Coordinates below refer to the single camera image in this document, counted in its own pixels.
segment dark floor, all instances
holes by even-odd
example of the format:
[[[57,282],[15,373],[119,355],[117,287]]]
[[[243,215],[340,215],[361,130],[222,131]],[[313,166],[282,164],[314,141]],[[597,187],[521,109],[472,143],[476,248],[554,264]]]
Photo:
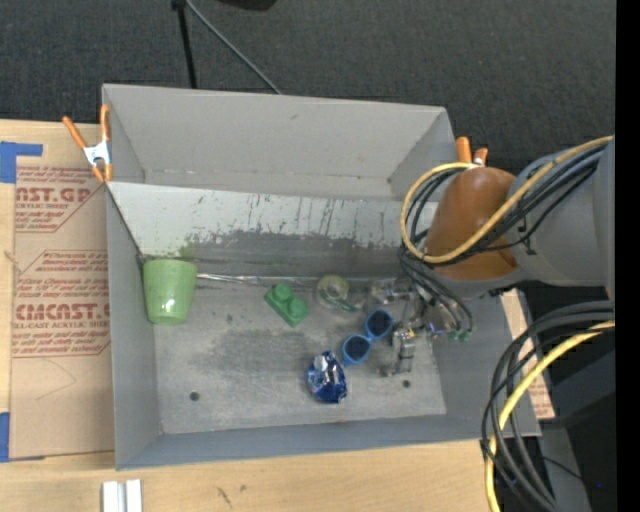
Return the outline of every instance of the dark floor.
[[[455,135],[512,173],[615,130],[615,0],[193,1],[283,93],[445,106]],[[269,91],[189,12],[187,23],[201,88]],[[96,122],[104,82],[189,87],[169,0],[0,1],[0,117]],[[536,317],[602,291],[525,292]],[[616,509],[615,427],[613,396],[572,429],[585,480],[606,482],[596,512]]]

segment metal clamp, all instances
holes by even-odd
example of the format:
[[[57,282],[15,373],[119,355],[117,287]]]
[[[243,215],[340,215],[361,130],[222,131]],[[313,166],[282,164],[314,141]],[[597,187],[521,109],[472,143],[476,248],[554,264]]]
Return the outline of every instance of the metal clamp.
[[[87,160],[91,164],[91,170],[93,174],[98,178],[100,183],[105,181],[111,181],[113,177],[113,164],[111,163],[111,127],[109,124],[109,106],[102,105],[100,108],[100,134],[102,137],[101,142],[95,146],[87,146],[84,138],[76,128],[71,118],[65,116],[62,118],[62,124],[64,124],[71,137],[76,142],[78,147],[82,149]],[[98,167],[98,164],[102,162],[104,166],[104,174]]]

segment bin floor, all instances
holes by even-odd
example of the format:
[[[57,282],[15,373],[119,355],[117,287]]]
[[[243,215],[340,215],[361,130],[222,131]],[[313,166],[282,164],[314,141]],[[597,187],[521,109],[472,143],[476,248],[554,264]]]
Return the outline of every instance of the bin floor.
[[[169,434],[445,414],[431,342],[421,336],[410,373],[386,377],[391,345],[345,369],[348,396],[318,401],[306,374],[314,356],[364,333],[363,312],[319,304],[312,287],[294,287],[309,314],[289,327],[264,301],[270,286],[207,282],[196,289],[187,322],[156,325],[162,430]]]

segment green plastic cup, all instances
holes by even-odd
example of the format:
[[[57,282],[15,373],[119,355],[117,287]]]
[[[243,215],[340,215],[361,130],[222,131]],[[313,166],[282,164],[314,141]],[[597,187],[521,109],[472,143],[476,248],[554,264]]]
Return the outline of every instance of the green plastic cup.
[[[184,323],[196,287],[197,267],[172,259],[147,261],[142,266],[147,316],[155,324]]]

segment gray bin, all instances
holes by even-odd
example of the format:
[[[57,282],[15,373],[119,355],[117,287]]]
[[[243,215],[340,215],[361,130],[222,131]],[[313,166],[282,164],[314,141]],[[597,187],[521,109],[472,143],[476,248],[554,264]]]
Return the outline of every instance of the gray bin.
[[[118,468],[480,437],[510,341],[497,298],[469,304],[466,344],[420,341],[409,374],[381,376],[380,342],[347,369],[342,403],[318,402],[305,384],[313,356],[338,352],[364,317],[323,308],[314,283],[340,274],[357,294],[401,275],[401,201],[456,157],[444,109],[121,85],[103,97]],[[199,280],[179,326],[145,314],[141,259],[158,256],[224,277]],[[282,281],[309,304],[295,328],[264,301]]]

